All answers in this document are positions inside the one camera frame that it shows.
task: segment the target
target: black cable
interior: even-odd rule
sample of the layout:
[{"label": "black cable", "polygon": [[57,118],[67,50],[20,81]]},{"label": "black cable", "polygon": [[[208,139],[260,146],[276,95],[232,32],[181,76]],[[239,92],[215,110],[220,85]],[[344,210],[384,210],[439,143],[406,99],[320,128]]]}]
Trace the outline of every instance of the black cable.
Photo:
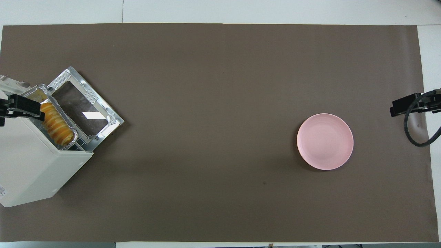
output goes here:
[{"label": "black cable", "polygon": [[407,120],[409,119],[409,114],[411,113],[411,111],[415,107],[415,105],[418,103],[418,101],[423,99],[424,97],[435,95],[436,92],[437,92],[436,90],[432,90],[432,91],[426,92],[426,93],[420,95],[419,97],[415,98],[415,100],[407,108],[406,114],[404,115],[404,133],[406,134],[407,139],[412,144],[416,145],[417,147],[426,147],[426,146],[430,145],[431,143],[433,143],[433,141],[435,141],[441,135],[441,127],[440,127],[438,129],[438,131],[436,131],[435,134],[432,136],[432,138],[430,138],[429,140],[427,140],[424,143],[418,143],[411,137],[411,135],[409,133],[409,129],[407,128]]}]

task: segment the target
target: baked pastry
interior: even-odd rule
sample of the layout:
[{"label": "baked pastry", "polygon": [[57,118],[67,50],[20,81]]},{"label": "baked pastry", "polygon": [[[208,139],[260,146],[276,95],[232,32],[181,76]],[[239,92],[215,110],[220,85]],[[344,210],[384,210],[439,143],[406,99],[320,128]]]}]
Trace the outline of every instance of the baked pastry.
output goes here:
[{"label": "baked pastry", "polygon": [[65,146],[69,144],[74,138],[74,132],[69,128],[54,105],[50,102],[43,103],[40,111],[45,113],[43,127],[45,127],[49,137],[58,145]]}]

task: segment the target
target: table surface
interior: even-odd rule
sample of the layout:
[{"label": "table surface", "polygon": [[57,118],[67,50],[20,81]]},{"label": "table surface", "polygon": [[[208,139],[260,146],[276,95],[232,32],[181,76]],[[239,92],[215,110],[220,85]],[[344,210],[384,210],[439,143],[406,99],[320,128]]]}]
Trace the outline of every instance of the table surface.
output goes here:
[{"label": "table surface", "polygon": [[[425,91],[440,88],[438,68],[441,63],[441,4],[434,0],[387,3],[370,1],[202,1],[202,0],[135,0],[113,1],[42,1],[3,0],[0,28],[3,25],[69,24],[69,23],[297,23],[351,25],[418,25],[422,72]],[[429,135],[441,123],[441,115],[426,115]],[[441,142],[431,145],[432,176],[438,215],[441,216]],[[258,246],[268,243],[121,243],[118,247]]]}]

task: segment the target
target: foil container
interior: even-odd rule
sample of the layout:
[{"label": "foil container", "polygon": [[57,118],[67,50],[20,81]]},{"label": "foil container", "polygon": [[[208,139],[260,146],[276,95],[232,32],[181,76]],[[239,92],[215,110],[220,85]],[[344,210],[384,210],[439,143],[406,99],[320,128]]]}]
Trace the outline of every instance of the foil container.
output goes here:
[{"label": "foil container", "polygon": [[72,147],[78,140],[78,132],[76,130],[76,125],[73,123],[73,121],[66,115],[66,113],[61,109],[60,105],[58,104],[57,100],[53,98],[48,91],[48,88],[45,84],[37,85],[29,89],[28,91],[21,94],[21,96],[26,97],[28,99],[31,99],[33,101],[37,101],[41,104],[50,102],[52,105],[54,105],[55,109],[58,111],[58,113],[61,115],[61,117],[64,119],[64,121],[67,123],[67,126],[72,130],[74,133],[74,138],[70,143],[68,143],[65,146],[61,146],[54,142],[54,140],[49,136],[49,133],[46,131],[45,127],[43,126],[43,123],[39,120],[30,118],[29,120],[48,138],[49,141],[58,149],[58,150],[68,150],[70,147]]}]

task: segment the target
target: plate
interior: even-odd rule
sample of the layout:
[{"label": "plate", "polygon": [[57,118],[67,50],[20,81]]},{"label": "plate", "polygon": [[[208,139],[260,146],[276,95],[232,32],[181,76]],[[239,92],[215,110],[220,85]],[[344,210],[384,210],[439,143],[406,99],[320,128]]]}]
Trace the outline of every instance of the plate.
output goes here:
[{"label": "plate", "polygon": [[297,148],[312,167],[331,170],[348,161],[354,148],[354,137],[345,121],[321,113],[309,117],[300,126]]}]

